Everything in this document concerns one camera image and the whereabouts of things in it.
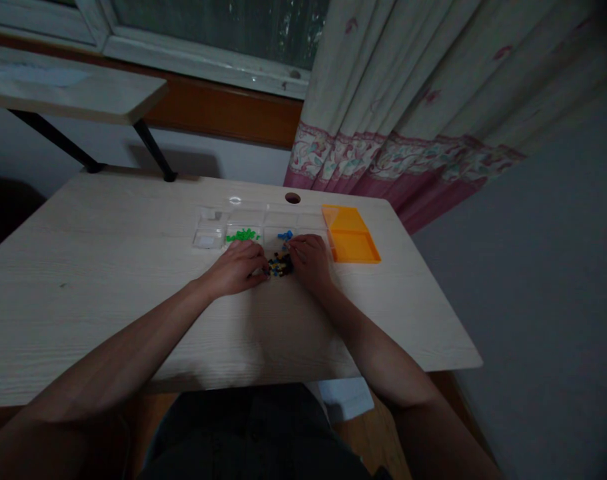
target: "desk surface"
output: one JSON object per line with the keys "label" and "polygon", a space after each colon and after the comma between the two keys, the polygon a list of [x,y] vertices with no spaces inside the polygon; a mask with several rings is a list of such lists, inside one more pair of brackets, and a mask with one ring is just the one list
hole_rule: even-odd
{"label": "desk surface", "polygon": [[[80,173],[0,245],[0,405],[23,404],[100,342],[205,271],[199,205],[232,196],[357,207],[382,261],[334,264],[340,288],[427,371],[482,361],[390,204],[382,199],[137,170]],[[214,302],[151,391],[357,376],[324,313],[293,277]]]}
{"label": "desk surface", "polygon": [[0,77],[2,108],[133,125],[168,92],[164,79],[0,47],[0,68],[22,64],[89,76],[68,87]]}

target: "window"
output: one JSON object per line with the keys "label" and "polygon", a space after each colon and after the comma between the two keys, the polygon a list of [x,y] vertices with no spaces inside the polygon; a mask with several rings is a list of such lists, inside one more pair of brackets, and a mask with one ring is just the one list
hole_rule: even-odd
{"label": "window", "polygon": [[0,33],[101,51],[109,29],[96,0],[0,0]]}
{"label": "window", "polygon": [[0,0],[0,32],[304,99],[329,0]]}

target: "wall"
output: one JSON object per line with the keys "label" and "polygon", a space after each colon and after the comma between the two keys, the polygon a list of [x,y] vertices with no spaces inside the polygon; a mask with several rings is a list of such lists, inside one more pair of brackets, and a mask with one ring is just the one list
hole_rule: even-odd
{"label": "wall", "polygon": [[[101,163],[158,171],[132,127],[46,117]],[[183,173],[282,185],[290,152],[202,135],[152,129],[171,167]],[[50,197],[81,165],[10,112],[0,109],[0,177]]]}
{"label": "wall", "polygon": [[485,365],[458,374],[509,478],[607,478],[607,113],[413,236]]}

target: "orange plastic box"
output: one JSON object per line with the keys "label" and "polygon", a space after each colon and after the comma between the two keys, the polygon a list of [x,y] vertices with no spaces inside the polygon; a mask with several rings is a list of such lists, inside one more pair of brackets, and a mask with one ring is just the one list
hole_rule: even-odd
{"label": "orange plastic box", "polygon": [[372,236],[357,209],[323,205],[328,240],[334,261],[338,263],[380,263]]}

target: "hand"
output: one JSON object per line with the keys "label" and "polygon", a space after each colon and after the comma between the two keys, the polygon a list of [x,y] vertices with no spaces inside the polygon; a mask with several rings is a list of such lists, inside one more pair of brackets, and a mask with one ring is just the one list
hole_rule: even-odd
{"label": "hand", "polygon": [[307,291],[317,296],[334,287],[330,278],[325,242],[318,235],[298,235],[287,243],[295,276]]}
{"label": "hand", "polygon": [[256,287],[270,278],[266,273],[252,275],[257,269],[268,272],[268,264],[263,247],[252,240],[233,241],[215,264],[199,278],[199,283],[215,300],[224,295],[234,295]]}

